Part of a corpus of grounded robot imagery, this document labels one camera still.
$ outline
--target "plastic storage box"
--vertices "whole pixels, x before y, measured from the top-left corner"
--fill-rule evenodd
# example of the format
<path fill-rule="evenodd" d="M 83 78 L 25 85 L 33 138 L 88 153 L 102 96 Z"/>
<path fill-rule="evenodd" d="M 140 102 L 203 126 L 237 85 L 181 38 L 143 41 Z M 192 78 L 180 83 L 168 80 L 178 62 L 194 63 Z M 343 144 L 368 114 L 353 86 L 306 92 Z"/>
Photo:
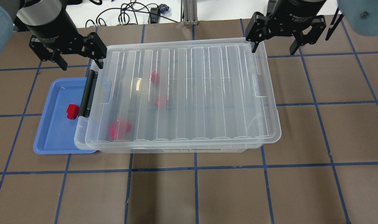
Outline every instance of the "plastic storage box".
<path fill-rule="evenodd" d="M 108 47 L 75 145 L 106 153 L 243 152 L 281 135 L 265 46 L 244 38 Z"/>

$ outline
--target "black handle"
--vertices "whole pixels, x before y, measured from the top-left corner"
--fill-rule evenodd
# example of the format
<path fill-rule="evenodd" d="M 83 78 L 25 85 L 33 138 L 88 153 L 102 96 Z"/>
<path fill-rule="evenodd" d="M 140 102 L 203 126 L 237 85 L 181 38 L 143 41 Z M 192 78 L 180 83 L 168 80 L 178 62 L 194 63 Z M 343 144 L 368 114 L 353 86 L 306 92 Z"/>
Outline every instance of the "black handle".
<path fill-rule="evenodd" d="M 83 116 L 85 118 L 90 116 L 92 99 L 94 98 L 94 91 L 96 85 L 96 79 L 98 78 L 98 72 L 94 70 L 88 70 L 87 81 L 84 87 L 83 98 L 81 99 L 80 111 L 78 116 Z"/>

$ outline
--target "bolt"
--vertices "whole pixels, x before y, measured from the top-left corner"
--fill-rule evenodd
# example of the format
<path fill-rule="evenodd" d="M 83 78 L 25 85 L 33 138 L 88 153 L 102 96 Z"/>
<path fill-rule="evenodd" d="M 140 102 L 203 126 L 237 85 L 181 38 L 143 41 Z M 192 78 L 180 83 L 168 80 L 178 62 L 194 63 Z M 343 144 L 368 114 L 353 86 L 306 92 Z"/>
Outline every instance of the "bolt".
<path fill-rule="evenodd" d="M 361 17 L 362 17 L 362 18 L 364 18 L 364 17 L 366 17 L 366 16 L 368 16 L 368 12 L 364 12 L 364 13 L 361 14 Z"/>

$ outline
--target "tiled surface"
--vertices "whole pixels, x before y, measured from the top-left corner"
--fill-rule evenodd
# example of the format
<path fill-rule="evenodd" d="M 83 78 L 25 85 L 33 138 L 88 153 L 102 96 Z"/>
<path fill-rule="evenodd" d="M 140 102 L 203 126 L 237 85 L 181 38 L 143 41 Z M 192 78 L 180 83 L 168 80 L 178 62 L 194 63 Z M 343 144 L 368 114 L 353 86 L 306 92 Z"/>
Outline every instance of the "tiled surface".
<path fill-rule="evenodd" d="M 240 20 L 98 33 L 107 45 L 243 35 Z M 330 41 L 293 56 L 292 37 L 265 41 L 277 143 L 233 154 L 52 156 L 33 152 L 49 86 L 84 76 L 88 58 L 64 55 L 75 68 L 38 70 L 30 36 L 14 34 L 0 55 L 0 223 L 378 223 L 378 37 L 340 24 Z"/>
<path fill-rule="evenodd" d="M 270 223 L 262 169 L 199 170 L 199 223 Z"/>
<path fill-rule="evenodd" d="M 378 166 L 337 167 L 352 223 L 378 224 Z"/>
<path fill-rule="evenodd" d="M 375 104 L 324 105 L 320 113 L 335 162 L 378 161 Z"/>
<path fill-rule="evenodd" d="M 127 173 L 68 174 L 58 223 L 123 223 L 127 178 Z"/>
<path fill-rule="evenodd" d="M 53 223 L 63 174 L 8 175 L 0 191 L 0 224 Z"/>
<path fill-rule="evenodd" d="M 276 224 L 345 223 L 331 167 L 268 169 Z"/>

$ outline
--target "blue plastic tray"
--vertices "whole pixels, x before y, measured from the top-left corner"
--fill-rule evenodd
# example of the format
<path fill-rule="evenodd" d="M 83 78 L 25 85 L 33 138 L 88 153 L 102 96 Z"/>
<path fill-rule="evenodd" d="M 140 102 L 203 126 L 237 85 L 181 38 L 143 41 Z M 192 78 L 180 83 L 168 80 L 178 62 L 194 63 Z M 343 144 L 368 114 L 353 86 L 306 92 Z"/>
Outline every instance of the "blue plastic tray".
<path fill-rule="evenodd" d="M 77 119 L 67 119 L 69 104 L 80 106 L 87 78 L 60 78 L 49 89 L 40 125 L 34 140 L 37 154 L 93 153 L 96 150 L 80 150 L 74 145 Z"/>

